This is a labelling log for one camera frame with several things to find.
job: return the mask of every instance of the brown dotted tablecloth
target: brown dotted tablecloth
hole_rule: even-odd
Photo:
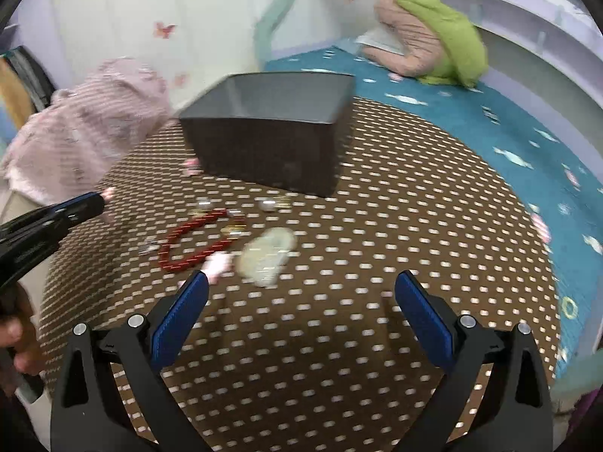
[[[176,364],[163,377],[214,450],[390,450],[420,414],[441,372],[424,356],[393,297],[412,269],[430,293],[483,325],[533,328],[549,378],[559,338],[546,253],[523,205],[480,157],[420,117],[356,99],[354,139],[334,196],[297,193],[292,208],[258,209],[284,194],[212,176],[182,176],[192,157],[179,126],[137,147],[104,178],[116,222],[91,220],[65,239],[51,269],[40,336],[52,388],[71,328],[112,327],[148,313],[189,272],[165,273],[141,244],[188,219],[198,196],[246,212],[249,236],[285,226],[297,247],[265,289],[227,273]],[[182,256],[225,221],[183,238]],[[457,424],[468,429],[484,368]],[[115,373],[138,431],[152,437],[123,372]]]

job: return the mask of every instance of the butterfly sticker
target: butterfly sticker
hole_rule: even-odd
[[[188,73],[180,73],[174,77],[174,87],[181,89],[188,81]]]
[[[155,31],[153,32],[153,35],[155,37],[161,37],[162,39],[169,39],[175,28],[175,24],[164,26],[163,22],[155,22]]]

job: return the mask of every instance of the dark gray box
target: dark gray box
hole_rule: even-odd
[[[354,94],[352,75],[233,75],[180,123],[210,175],[328,197],[350,141]]]

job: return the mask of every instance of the pearl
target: pearl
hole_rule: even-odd
[[[264,212],[274,212],[276,211],[276,200],[269,197],[268,199],[262,199],[259,202],[260,209]]]
[[[209,212],[212,210],[212,201],[208,197],[199,197],[197,199],[197,208]]]

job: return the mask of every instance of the hand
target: hand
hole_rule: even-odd
[[[0,320],[0,347],[13,347],[14,368],[22,374],[36,376],[44,367],[44,358],[30,318],[34,315],[25,289],[17,285],[17,314]],[[16,389],[0,370],[0,387],[7,396]]]

